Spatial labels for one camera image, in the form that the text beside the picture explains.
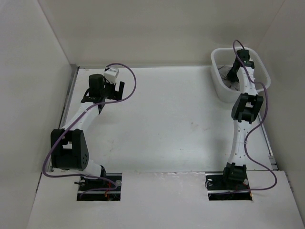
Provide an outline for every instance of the wall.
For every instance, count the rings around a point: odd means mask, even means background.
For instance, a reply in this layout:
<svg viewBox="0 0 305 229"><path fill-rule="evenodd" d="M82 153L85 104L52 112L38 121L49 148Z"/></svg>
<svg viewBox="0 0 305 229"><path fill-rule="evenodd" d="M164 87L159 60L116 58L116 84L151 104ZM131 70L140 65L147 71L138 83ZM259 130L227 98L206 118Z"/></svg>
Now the wall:
<svg viewBox="0 0 305 229"><path fill-rule="evenodd" d="M78 65L210 64L238 38L256 48L284 0L39 0Z"/></svg>
<svg viewBox="0 0 305 229"><path fill-rule="evenodd" d="M0 1L0 228L26 228L71 67L36 0Z"/></svg>
<svg viewBox="0 0 305 229"><path fill-rule="evenodd" d="M305 0L286 0L259 46L271 76L265 127L305 221Z"/></svg>

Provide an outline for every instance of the white wall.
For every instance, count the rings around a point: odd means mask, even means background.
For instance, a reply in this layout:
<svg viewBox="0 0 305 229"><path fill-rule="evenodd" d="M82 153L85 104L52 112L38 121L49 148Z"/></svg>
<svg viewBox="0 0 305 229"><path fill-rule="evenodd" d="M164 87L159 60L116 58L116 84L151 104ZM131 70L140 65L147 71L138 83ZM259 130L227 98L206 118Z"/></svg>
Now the white wall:
<svg viewBox="0 0 305 229"><path fill-rule="evenodd" d="M305 221L305 0L286 0L259 46L271 76L265 127Z"/></svg>
<svg viewBox="0 0 305 229"><path fill-rule="evenodd" d="M238 38L256 48L284 0L39 0L69 61L209 64Z"/></svg>
<svg viewBox="0 0 305 229"><path fill-rule="evenodd" d="M36 0L0 1L0 228L25 228L71 67Z"/></svg>

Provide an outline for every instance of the plastic container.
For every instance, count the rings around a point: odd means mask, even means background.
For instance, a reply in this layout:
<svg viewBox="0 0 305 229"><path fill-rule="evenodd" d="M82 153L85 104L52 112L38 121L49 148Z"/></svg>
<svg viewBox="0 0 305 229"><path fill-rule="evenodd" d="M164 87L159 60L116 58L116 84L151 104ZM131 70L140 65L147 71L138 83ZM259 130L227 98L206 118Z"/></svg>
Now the plastic container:
<svg viewBox="0 0 305 229"><path fill-rule="evenodd" d="M254 78L256 82L262 82L265 84L266 88L270 86L270 76L263 65L263 62L259 58L258 54L249 48L245 49L249 50L250 58L254 61ZM213 83L217 92L217 95L220 100L226 102L226 103L235 103L237 98L240 95L239 91L234 91L227 86L224 85L220 74L218 72L218 68L224 66L224 65L230 65L232 66L235 61L235 53L233 51L233 48L219 48L215 49L211 53L211 59L212 59L212 66L211 66L211 74ZM257 92L263 91L263 88L261 85L256 84L255 85Z"/></svg>

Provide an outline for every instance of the cable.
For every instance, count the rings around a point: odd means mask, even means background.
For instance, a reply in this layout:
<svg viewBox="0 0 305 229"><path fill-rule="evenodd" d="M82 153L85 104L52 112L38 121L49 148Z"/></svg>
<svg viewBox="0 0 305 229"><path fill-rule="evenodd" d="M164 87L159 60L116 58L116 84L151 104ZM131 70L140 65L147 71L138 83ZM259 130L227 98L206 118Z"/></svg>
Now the cable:
<svg viewBox="0 0 305 229"><path fill-rule="evenodd" d="M274 176L274 181L275 181L275 182L274 182L273 185L271 185L271 186L269 186L269 187L265 187L265 188L249 188L249 189L238 190L238 191L233 191L233 192L218 193L218 194L220 194L220 195L223 195L223 194L234 194L234 193L239 193L239 192L244 192L244 191L265 191L265 190L272 189L272 188L275 187L276 184L277 184L277 177L276 177L275 173L274 173L271 169L269 169L267 166L264 166L263 164L259 163L258 161L255 161L254 159L252 159L252 158L250 157L249 153L248 153L248 149L247 149L247 144L246 144L246 142L247 142L247 140L248 140L249 135L250 135L254 130L256 130L257 128L259 128L260 126L263 125L263 123L264 123L264 121L265 121L265 119L266 119L266 117L267 117L267 113L268 113L269 97L268 97L268 92L267 92L266 86L265 86L262 82L254 82L254 81L251 79L251 77L250 77L250 75L249 75L249 72L247 71L247 68L246 68L246 66L244 65L244 62L239 58L239 56L238 56L238 54L237 54L237 52L236 52L236 50L235 50L235 43L236 43L236 42L238 42L238 43L242 46L243 49L245 49L245 48L244 48L243 44L242 44L239 40L235 40L235 41L233 42L233 50L234 50L234 53L235 53L235 55L236 55L238 61L240 62L240 64L241 64L242 67L244 68L244 70L245 70L245 72L246 72L246 74L247 74L247 77L248 77L249 81L250 81L251 83L254 83L254 84L260 84L260 85L263 87L264 93L265 93L265 100L266 100L265 113L264 113L264 116L263 116L261 122L260 122L256 127L254 127L252 130L250 130L249 133L246 135L246 137L245 137L245 139L244 139L244 142L245 142L245 144L244 144L244 151L245 151L245 154L247 155L247 157L248 157L251 161L253 161L254 163L256 163L256 164L262 166L263 168L265 168L265 169L267 169L269 172L271 172L271 174Z"/></svg>
<svg viewBox="0 0 305 229"><path fill-rule="evenodd" d="M53 153L54 149L57 147L57 145L59 144L59 142L62 140L62 138L65 136L65 134L86 114L87 111L89 111L91 108L95 107L95 106L98 106L98 105L105 105L105 104L116 104L116 103L120 103L120 102L123 102L127 99L129 99L133 93L135 92L135 89L137 87L137 79L135 77L135 74L134 72L131 70L130 67L128 67L127 65L125 64L122 64L122 63L111 63L111 64L108 64L106 66L106 68L110 67L110 66L113 66L113 65L120 65L120 66L123 66L125 68L127 68L132 76L133 76L133 79L134 79L134 87L133 87L133 90L132 92L129 94L129 96L127 96L126 98L123 98L121 100L118 100L118 101L109 101L109 102L101 102L101 103L97 103L97 104L93 104L91 106L89 106L86 111L84 111L67 129L65 129L65 131L62 133L62 135L57 139L57 141L55 142L55 144L52 146L52 148L50 149L50 151L48 152L44 162L43 162L43 165L42 165L42 173L46 176L46 177L51 177L51 178L60 178L60 177L88 177L88 178L94 178L94 179L99 179L99 180L105 180L111 184L114 185L114 187L112 188L109 188L109 187L106 187L106 188L95 188L95 189L89 189L87 191L84 191L80 197L86 193L86 192L89 192L89 191L98 191L98 190L115 190L118 185L113 182L112 180L109 180L107 178L104 178L104 177L96 177L96 176L91 176L91 175L86 175L86 174L68 174L68 175L58 175L58 176L55 176L55 175L51 175L51 174L48 174L46 172L46 165L49 161L49 158L51 156L51 154Z"/></svg>

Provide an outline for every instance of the white bin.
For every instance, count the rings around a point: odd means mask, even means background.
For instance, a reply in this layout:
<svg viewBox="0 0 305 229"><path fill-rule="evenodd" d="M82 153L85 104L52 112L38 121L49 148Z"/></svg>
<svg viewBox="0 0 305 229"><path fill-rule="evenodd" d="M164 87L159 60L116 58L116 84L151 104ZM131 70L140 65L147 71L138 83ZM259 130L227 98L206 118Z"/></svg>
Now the white bin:
<svg viewBox="0 0 305 229"><path fill-rule="evenodd" d="M266 88L268 88L270 86L270 76L265 66L263 65L263 62L261 61L258 54L254 50L249 48L246 49L249 50L250 58L252 58L254 61L255 81L264 83ZM224 65L230 65L230 66L233 65L235 60L235 53L233 51L233 48L215 49L211 54L211 59L212 59L211 74L219 99L226 103L236 102L240 92L234 91L228 88L227 86L225 86L217 69ZM256 84L255 86L258 92L263 91L261 85Z"/></svg>

